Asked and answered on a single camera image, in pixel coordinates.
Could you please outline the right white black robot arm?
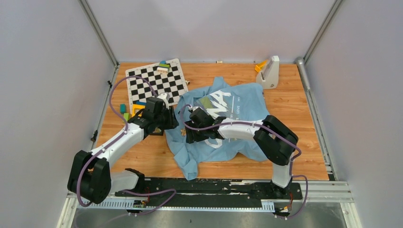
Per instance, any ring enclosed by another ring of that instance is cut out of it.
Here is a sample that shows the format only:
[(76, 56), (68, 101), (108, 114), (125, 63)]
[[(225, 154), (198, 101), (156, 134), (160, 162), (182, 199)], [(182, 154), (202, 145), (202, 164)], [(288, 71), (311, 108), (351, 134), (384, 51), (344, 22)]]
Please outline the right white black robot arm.
[(182, 117), (187, 143), (206, 139), (241, 139), (254, 141), (273, 164), (271, 191), (277, 198), (290, 193), (293, 160), (302, 152), (297, 135), (278, 118), (267, 115), (262, 120), (243, 121), (225, 116), (213, 117), (200, 107), (190, 108), (189, 120)]

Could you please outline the light blue printed t-shirt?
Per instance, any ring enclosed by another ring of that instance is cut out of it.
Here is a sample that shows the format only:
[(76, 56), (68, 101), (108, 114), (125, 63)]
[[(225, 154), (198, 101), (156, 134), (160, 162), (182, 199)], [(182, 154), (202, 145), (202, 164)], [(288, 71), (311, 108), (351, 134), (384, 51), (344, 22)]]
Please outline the light blue printed t-shirt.
[[(219, 127), (219, 132), (224, 133), (224, 139), (187, 143), (186, 137), (181, 133), (185, 129), (183, 122), (190, 119), (188, 110), (181, 112), (185, 105), (200, 107), (213, 118), (225, 117), (225, 125)], [(185, 179), (197, 178), (200, 162), (229, 161), (237, 153), (255, 161), (266, 161), (266, 155), (253, 140), (254, 132), (259, 127), (245, 123), (255, 121), (261, 124), (268, 114), (263, 88), (257, 83), (230, 86), (223, 77), (216, 77), (211, 86), (183, 94), (175, 109), (179, 126), (167, 130), (165, 134), (174, 160)]]

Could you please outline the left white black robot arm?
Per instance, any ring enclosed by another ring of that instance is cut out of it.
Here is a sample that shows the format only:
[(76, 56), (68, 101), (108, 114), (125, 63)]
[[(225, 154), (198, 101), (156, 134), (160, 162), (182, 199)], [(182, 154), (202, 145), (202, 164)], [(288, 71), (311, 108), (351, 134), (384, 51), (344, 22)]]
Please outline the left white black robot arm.
[(162, 93), (146, 100), (141, 116), (129, 119), (124, 128), (101, 146), (86, 152), (80, 150), (73, 159), (67, 189), (79, 198), (99, 204), (110, 194), (128, 190), (134, 196), (145, 192), (144, 176), (127, 168), (111, 172), (111, 167), (134, 145), (144, 140), (155, 129), (170, 130), (178, 126), (169, 94)]

